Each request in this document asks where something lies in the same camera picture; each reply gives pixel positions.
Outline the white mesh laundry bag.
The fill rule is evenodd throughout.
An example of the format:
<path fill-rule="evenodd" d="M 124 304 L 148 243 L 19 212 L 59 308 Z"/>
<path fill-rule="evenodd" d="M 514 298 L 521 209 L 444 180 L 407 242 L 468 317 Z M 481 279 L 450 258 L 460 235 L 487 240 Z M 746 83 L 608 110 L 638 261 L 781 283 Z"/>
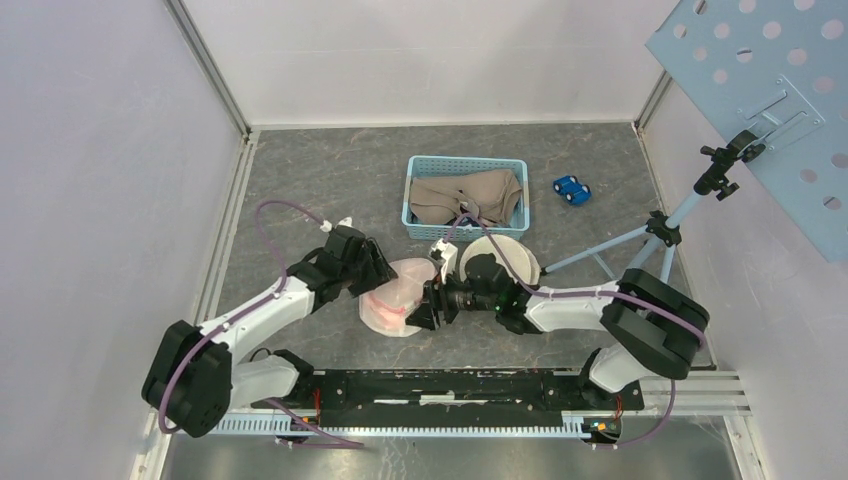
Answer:
<path fill-rule="evenodd" d="M 387 337 L 414 335 L 421 327 L 406 319 L 418 308 L 423 286 L 436 275 L 434 264 L 425 258 L 406 258 L 389 263 L 395 279 L 359 297 L 359 318 L 372 331 Z"/>

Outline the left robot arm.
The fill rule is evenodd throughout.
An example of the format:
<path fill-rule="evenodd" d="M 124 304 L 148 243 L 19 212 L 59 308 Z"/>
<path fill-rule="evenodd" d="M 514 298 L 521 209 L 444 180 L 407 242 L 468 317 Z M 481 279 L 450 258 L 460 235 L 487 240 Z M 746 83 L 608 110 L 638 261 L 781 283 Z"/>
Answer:
<path fill-rule="evenodd" d="M 344 225 L 325 244 L 284 267 L 270 287 L 240 307 L 200 326 L 179 320 L 164 332 L 142 384 L 141 397 L 157 411 L 161 432 L 209 433 L 231 408 L 281 399 L 306 405 L 314 381 L 293 357 L 245 357 L 272 334 L 335 301 L 371 292 L 397 274 L 377 241 Z"/>

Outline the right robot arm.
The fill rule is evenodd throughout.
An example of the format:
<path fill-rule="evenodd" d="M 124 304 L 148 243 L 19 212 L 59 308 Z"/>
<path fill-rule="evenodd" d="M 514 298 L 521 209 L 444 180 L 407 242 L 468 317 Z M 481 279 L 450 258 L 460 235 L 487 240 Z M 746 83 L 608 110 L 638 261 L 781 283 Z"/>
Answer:
<path fill-rule="evenodd" d="M 704 307 L 640 268 L 589 289 L 551 289 L 514 277 L 494 253 L 472 257 L 462 276 L 438 274 L 424 282 L 422 301 L 405 322 L 436 330 L 461 311 L 491 312 L 517 335 L 608 332 L 614 345 L 593 352 L 577 382 L 580 400 L 591 408 L 650 375 L 686 379 L 710 321 Z"/>

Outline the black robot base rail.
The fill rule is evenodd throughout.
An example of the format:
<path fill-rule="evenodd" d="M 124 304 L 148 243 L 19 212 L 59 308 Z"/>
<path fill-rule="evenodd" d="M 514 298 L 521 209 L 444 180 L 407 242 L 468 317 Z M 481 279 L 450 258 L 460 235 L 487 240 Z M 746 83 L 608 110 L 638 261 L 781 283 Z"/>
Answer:
<path fill-rule="evenodd" d="M 605 393 L 555 369 L 315 371 L 283 398 L 322 427 L 554 427 L 564 412 L 641 411 L 638 382 Z"/>

